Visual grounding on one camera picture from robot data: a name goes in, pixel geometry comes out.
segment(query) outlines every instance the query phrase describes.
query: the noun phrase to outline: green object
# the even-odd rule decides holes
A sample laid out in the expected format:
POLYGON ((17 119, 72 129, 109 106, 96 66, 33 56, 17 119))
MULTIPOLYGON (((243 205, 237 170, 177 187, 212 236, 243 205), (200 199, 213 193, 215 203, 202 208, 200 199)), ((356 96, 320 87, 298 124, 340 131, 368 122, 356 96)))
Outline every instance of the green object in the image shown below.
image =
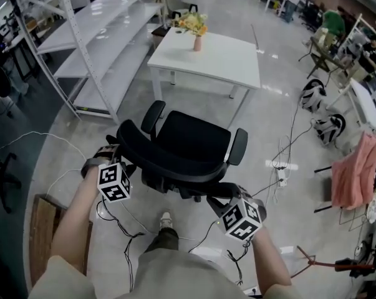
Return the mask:
POLYGON ((335 36, 339 36, 345 32, 343 18, 336 11, 332 10, 325 12, 322 27, 327 28, 328 32, 335 36))

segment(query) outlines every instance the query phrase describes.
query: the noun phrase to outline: pink vase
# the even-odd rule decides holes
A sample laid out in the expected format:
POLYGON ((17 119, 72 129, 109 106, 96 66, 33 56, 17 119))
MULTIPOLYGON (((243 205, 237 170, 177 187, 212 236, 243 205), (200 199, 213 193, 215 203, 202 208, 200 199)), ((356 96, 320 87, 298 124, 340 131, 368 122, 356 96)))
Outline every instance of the pink vase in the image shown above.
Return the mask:
POLYGON ((193 44, 193 50, 195 52, 201 50, 201 36, 196 36, 195 43, 193 44))

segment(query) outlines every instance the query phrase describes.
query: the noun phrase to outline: white shelf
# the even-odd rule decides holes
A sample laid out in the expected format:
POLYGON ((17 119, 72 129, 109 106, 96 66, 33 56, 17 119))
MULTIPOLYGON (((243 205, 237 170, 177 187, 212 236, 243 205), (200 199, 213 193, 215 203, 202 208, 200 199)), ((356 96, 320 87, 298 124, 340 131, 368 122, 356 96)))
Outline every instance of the white shelf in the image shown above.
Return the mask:
MULTIPOLYGON (((158 24, 148 24, 143 27, 129 45, 123 49, 103 77, 103 89, 115 111, 121 105, 132 79, 152 45, 152 30, 158 26, 158 24)), ((80 113, 111 117, 91 78, 82 87, 74 105, 80 113)))
MULTIPOLYGON (((138 0, 95 0, 75 14, 83 41, 87 44, 109 22, 138 0)), ((39 47, 38 54, 76 47, 69 23, 63 23, 39 47)))
MULTIPOLYGON (((161 8, 161 4, 137 2, 114 19, 87 44, 90 59, 98 78, 102 78, 124 47, 161 8)), ((59 67, 54 77, 88 76, 80 50, 75 50, 59 67)))

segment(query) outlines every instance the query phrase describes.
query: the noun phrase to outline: pink towel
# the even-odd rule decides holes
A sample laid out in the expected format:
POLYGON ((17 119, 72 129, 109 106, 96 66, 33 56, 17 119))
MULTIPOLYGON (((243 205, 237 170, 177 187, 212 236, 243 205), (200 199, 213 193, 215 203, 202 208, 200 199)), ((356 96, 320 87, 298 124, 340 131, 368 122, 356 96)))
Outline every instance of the pink towel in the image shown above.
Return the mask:
POLYGON ((353 209, 374 195, 376 136, 362 133, 357 149, 332 164, 332 205, 353 209))

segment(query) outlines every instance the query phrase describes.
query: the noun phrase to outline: yellow flowers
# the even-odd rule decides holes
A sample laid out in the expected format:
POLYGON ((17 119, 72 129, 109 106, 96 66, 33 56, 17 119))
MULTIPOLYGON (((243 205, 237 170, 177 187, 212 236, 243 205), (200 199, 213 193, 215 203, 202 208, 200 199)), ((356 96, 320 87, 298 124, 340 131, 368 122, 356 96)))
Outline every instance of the yellow flowers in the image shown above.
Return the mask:
POLYGON ((187 12, 182 15, 178 21, 178 26, 186 31, 191 31, 196 36, 202 36, 208 30, 205 25, 207 19, 206 14, 198 14, 196 12, 187 12))

